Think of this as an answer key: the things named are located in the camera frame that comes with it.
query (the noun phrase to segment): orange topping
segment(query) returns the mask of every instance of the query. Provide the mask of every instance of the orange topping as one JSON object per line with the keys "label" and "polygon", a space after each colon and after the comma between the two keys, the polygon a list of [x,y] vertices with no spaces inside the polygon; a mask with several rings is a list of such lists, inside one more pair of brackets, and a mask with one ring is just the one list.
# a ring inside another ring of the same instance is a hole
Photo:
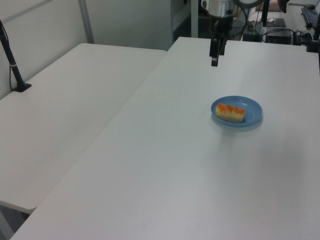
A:
{"label": "orange topping", "polygon": [[238,114],[245,114],[246,110],[244,110],[243,108],[240,108],[239,111],[237,112]]}
{"label": "orange topping", "polygon": [[237,107],[237,106],[232,106],[232,105],[225,105],[224,103],[219,103],[218,106],[216,106],[217,109],[219,109],[220,112],[225,113],[226,111],[228,113],[232,113],[235,112],[237,114],[245,114],[246,110],[244,110],[243,108]]}
{"label": "orange topping", "polygon": [[226,113],[226,108],[225,108],[225,105],[223,103],[219,103],[218,106],[216,106],[220,112],[222,113]]}
{"label": "orange topping", "polygon": [[226,107],[226,110],[228,111],[228,112],[232,112],[232,110],[234,109],[234,107],[233,106],[231,106],[231,105],[227,105]]}

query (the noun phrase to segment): blue plate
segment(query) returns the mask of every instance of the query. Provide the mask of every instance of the blue plate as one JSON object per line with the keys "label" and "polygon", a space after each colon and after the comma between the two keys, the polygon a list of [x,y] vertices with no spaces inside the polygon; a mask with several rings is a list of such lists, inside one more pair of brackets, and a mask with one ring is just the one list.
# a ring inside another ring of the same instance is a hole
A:
{"label": "blue plate", "polygon": [[[216,116],[216,107],[220,103],[223,103],[226,105],[230,104],[232,106],[245,109],[243,122],[231,122],[231,121],[225,121],[218,118]],[[222,98],[219,98],[218,100],[212,103],[211,112],[212,112],[212,115],[215,117],[215,119],[220,123],[229,125],[229,126],[234,126],[234,127],[250,126],[250,125],[256,124],[262,118],[262,108],[259,105],[259,103],[244,96],[224,96]]]}

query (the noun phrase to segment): white wall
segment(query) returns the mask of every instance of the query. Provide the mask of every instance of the white wall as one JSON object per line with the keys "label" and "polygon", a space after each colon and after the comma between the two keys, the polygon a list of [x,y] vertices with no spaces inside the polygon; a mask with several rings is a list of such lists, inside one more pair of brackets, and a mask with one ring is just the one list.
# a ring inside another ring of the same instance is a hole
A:
{"label": "white wall", "polygon": [[[19,1],[29,7],[27,3],[28,0]],[[24,81],[76,45],[87,42],[78,0],[52,0],[5,23],[4,27]],[[9,63],[0,45],[0,99],[8,93]]]}
{"label": "white wall", "polygon": [[96,44],[168,50],[171,0],[87,0]]}

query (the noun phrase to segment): desk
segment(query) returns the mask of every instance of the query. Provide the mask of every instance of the desk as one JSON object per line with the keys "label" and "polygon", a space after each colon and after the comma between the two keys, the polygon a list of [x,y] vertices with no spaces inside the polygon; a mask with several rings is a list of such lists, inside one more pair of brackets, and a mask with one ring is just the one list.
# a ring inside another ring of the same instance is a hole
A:
{"label": "desk", "polygon": [[[209,46],[179,38],[12,240],[318,239],[318,55],[228,41],[211,67]],[[263,121],[216,122],[228,95]]]}
{"label": "desk", "polygon": [[[285,21],[286,28],[292,29],[293,31],[295,30],[300,30],[300,31],[305,31],[306,30],[306,22],[304,20],[304,17],[301,15],[302,6],[297,6],[297,5],[289,5],[287,4],[286,7],[286,13],[279,12],[279,11],[269,11],[267,18],[282,18]],[[316,6],[316,10],[319,12],[320,11],[320,4]],[[257,14],[258,11],[253,13],[251,17],[249,18],[249,21],[256,21],[257,19]],[[258,21],[260,21],[262,15],[262,11],[259,11],[259,17]]]}
{"label": "desk", "polygon": [[0,204],[31,213],[165,51],[80,44],[0,101]]}

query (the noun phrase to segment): keyboard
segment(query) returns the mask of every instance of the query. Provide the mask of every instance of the keyboard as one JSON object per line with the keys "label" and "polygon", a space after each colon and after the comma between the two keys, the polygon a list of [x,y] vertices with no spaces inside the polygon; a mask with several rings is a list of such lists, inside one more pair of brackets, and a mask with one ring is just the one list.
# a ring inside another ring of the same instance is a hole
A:
{"label": "keyboard", "polygon": [[312,28],[315,30],[317,26],[317,21],[319,17],[319,13],[315,9],[308,9],[306,7],[301,8],[302,16],[304,18],[305,23],[312,23]]}

